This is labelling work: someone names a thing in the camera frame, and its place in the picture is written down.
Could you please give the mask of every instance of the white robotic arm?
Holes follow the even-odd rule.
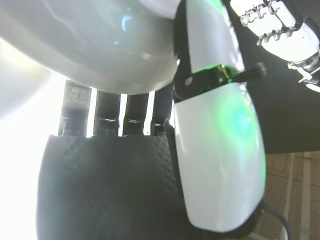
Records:
[[[310,18],[294,16],[281,0],[231,0],[244,27],[257,37],[257,45],[288,61],[299,71],[300,82],[312,81],[319,69],[319,29]]]

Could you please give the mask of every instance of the black cable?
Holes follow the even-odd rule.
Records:
[[[275,210],[274,208],[272,208],[271,206],[269,206],[268,204],[266,204],[266,202],[264,200],[262,200],[259,204],[259,206],[265,210],[266,212],[274,215],[284,226],[288,239],[287,240],[291,240],[291,234],[290,234],[290,226],[288,221],[286,220],[286,218],[277,210]]]

